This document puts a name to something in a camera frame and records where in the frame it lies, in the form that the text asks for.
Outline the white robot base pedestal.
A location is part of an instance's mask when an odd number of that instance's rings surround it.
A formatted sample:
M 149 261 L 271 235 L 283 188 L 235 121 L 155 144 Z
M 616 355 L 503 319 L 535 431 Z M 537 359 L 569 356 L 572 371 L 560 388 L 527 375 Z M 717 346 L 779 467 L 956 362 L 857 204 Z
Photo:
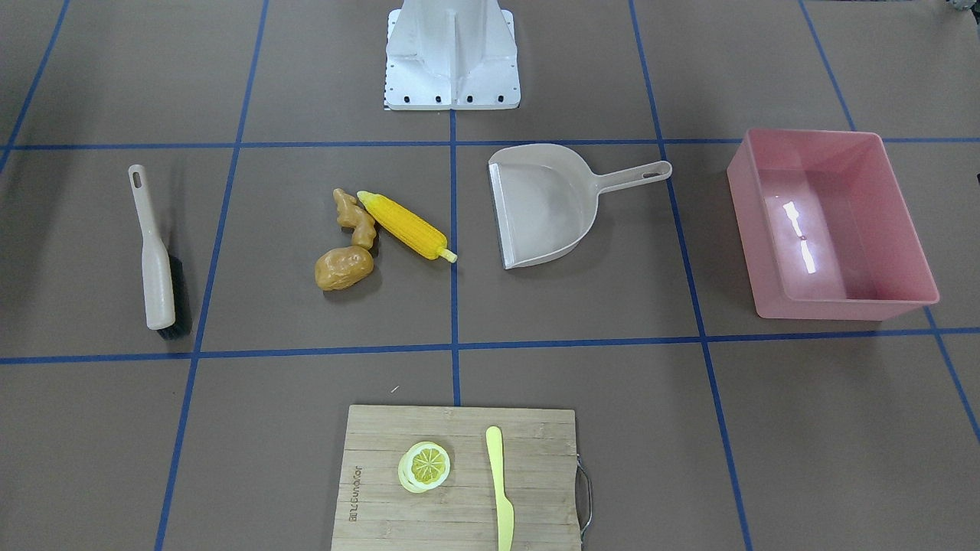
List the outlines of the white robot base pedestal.
M 497 1 L 406 1 L 386 38 L 385 109 L 521 105 L 515 19 Z

